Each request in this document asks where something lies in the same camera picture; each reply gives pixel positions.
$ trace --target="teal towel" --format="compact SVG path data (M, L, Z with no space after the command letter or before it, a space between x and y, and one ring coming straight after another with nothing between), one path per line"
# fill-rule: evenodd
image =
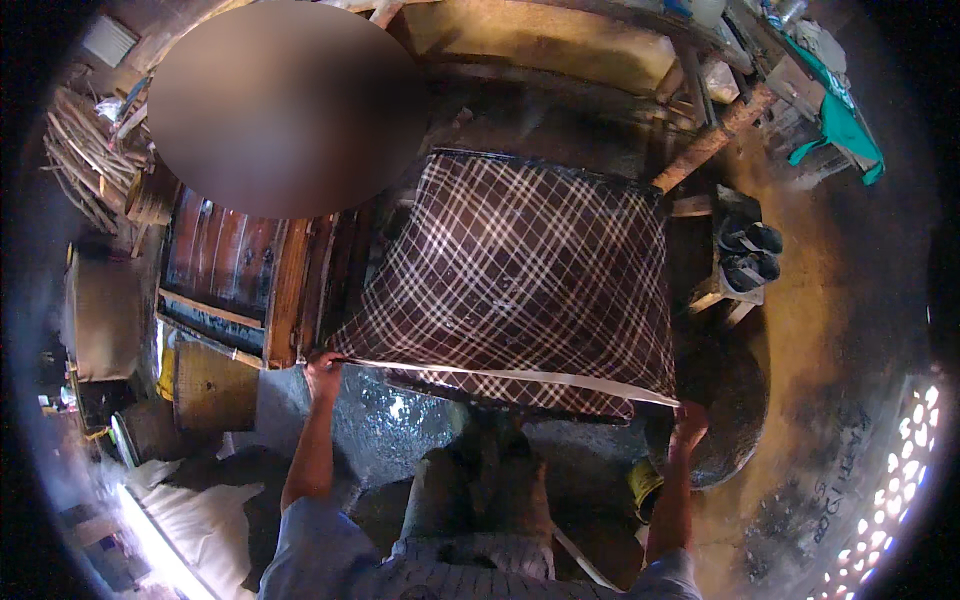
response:
M856 155L863 156L870 160L876 160L876 165L867 171L863 176L863 182L867 185L874 183L883 175L885 167L883 165L883 153L876 146L870 136L863 131L860 124L857 123L854 116L853 100L847 90L837 82L833 74L812 54L798 46L790 37L786 40L791 46L800 53L800 56L813 67L817 74L817 79L827 89L827 95L824 102L820 105L820 133L824 136L817 141L803 144L800 148L793 151L787 159L790 164L797 166L808 152L814 148L825 146L827 144L836 144L843 146Z

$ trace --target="plaid cloth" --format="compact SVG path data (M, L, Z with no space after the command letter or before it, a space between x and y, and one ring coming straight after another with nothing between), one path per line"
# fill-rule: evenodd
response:
M410 222L333 346L370 360L583 374L673 396L660 200L625 180L439 151ZM634 414L630 400L562 384L413 373L481 398Z

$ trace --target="man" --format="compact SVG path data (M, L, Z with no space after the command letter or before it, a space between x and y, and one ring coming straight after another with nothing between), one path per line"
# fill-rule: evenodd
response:
M544 465L522 434L498 445L492 497L479 515L467 487L468 440L461 436L447 448L428 452L417 467L400 540L381 562L367 536L329 501L330 423L340 392L337 358L342 356L329 352L304 369L312 408L283 489L279 541L263 575L261 597L701 598L689 555L689 462L707 431L703 407L685 402L676 412L650 527L650 564L625 593L554 581Z

